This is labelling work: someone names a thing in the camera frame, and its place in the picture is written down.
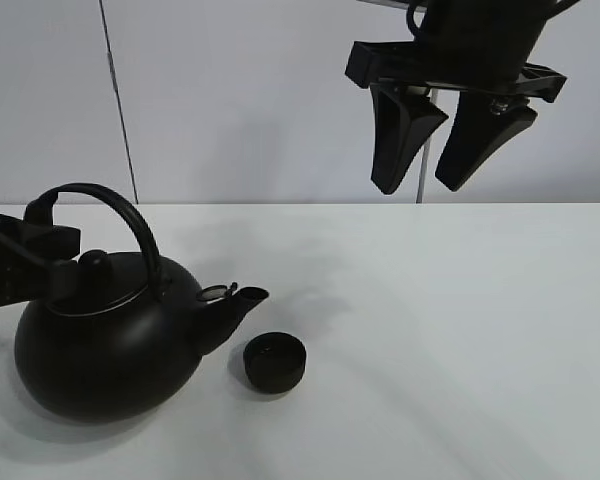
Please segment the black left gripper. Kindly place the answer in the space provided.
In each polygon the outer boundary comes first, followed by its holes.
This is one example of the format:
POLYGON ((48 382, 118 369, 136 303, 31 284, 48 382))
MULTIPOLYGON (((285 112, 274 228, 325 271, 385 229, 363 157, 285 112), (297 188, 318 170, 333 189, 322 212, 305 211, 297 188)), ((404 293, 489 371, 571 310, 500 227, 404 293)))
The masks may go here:
POLYGON ((0 214, 0 307, 62 300, 79 283, 81 231, 0 214))

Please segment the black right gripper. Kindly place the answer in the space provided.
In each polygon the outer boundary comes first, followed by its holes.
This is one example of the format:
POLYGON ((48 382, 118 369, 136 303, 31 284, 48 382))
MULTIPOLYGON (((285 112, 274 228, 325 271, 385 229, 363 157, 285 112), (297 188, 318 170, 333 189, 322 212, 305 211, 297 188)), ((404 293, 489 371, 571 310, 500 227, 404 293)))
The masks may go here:
POLYGON ((561 92, 566 76, 531 63, 529 56, 546 23, 568 4, 389 1, 386 5, 404 10, 412 40, 356 41, 345 68, 355 85, 371 86, 375 122, 371 181, 384 195, 394 194, 417 153, 449 118, 432 102, 429 89, 419 87, 464 91, 435 170, 436 179, 455 192, 538 116, 527 100, 496 114, 486 95, 552 103, 561 92))

